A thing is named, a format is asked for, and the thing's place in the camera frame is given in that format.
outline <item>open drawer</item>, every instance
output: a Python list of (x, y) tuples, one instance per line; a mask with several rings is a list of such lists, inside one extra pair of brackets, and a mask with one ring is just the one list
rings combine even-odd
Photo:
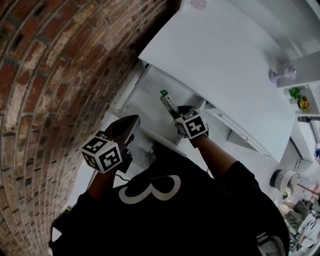
[(139, 115), (140, 129), (145, 134), (185, 157), (187, 153), (184, 146), (179, 146), (181, 137), (175, 127), (175, 122), (160, 100), (162, 90), (168, 91), (177, 106), (189, 105), (203, 109), (206, 104), (202, 97), (197, 96), (183, 83), (149, 65), (124, 104), (119, 109), (111, 107), (109, 111), (119, 118)]

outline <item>wall-mounted fixture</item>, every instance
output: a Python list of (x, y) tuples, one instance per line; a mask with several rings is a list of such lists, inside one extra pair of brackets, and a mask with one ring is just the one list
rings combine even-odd
[(207, 7), (206, 0), (191, 0), (190, 4), (197, 10), (204, 10)]
[(282, 74), (276, 74), (274, 71), (272, 71), (271, 69), (269, 70), (269, 79), (271, 81), (271, 83), (278, 85), (278, 80), (280, 78), (285, 78), (285, 79), (291, 79), (291, 80), (295, 80), (297, 77), (297, 71), (295, 70), (295, 68), (293, 66), (288, 66)]

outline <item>white wall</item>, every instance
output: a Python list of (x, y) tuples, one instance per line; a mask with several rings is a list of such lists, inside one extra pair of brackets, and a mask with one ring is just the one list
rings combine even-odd
[(306, 0), (226, 0), (258, 23), (290, 59), (320, 51), (320, 20)]

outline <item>brick wall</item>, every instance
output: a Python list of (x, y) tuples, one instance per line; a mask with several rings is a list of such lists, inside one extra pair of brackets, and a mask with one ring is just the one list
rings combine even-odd
[(174, 0), (0, 0), (0, 249), (47, 255), (79, 145)]

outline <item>white cube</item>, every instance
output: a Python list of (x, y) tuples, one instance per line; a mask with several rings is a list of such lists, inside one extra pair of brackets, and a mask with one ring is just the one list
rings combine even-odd
[(81, 152), (88, 166), (102, 174), (122, 163), (118, 144), (100, 137), (90, 136)]
[(198, 109), (191, 111), (174, 121), (176, 122), (180, 133), (190, 140), (208, 131), (208, 126), (201, 117), (201, 112)]

